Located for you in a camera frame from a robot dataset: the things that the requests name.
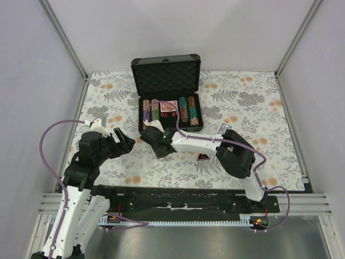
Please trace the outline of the red card deck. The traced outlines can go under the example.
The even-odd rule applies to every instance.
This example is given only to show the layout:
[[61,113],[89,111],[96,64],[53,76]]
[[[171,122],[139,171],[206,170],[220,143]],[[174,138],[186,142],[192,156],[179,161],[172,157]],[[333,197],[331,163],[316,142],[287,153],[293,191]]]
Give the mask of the red card deck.
[[160,103],[161,112],[176,112],[178,108],[177,100],[164,101]]

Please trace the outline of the blue card deck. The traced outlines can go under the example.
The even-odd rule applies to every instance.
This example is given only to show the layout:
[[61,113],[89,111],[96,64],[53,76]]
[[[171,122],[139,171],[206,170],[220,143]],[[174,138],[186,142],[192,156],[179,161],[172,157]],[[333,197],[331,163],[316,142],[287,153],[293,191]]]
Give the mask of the blue card deck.
[[231,130],[233,129],[233,126],[226,123],[226,122],[221,122],[218,130],[217,130],[217,134],[224,134],[227,130]]

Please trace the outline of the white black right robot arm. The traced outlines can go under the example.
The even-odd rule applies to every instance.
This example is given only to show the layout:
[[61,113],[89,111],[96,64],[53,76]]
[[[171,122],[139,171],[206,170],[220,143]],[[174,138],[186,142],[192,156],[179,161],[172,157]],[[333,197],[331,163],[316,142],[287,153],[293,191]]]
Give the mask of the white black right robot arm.
[[141,132],[140,139],[151,146],[158,159],[182,152],[216,157],[230,176],[239,179],[245,191],[248,209],[257,213],[266,207],[266,190],[259,182],[256,170],[267,158],[236,131],[228,129],[223,134],[204,135],[147,126]]

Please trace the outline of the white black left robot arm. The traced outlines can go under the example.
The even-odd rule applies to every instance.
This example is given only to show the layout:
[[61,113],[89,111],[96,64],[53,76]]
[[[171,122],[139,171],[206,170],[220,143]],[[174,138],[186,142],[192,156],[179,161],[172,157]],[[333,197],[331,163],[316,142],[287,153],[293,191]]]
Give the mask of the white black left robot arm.
[[84,133],[79,140],[79,150],[66,168],[62,181],[63,194],[52,230],[41,251],[32,258],[84,258],[88,242],[99,220],[106,212],[117,209],[118,197],[114,188],[94,182],[100,166],[132,151],[135,140],[119,128],[118,137],[98,126]]

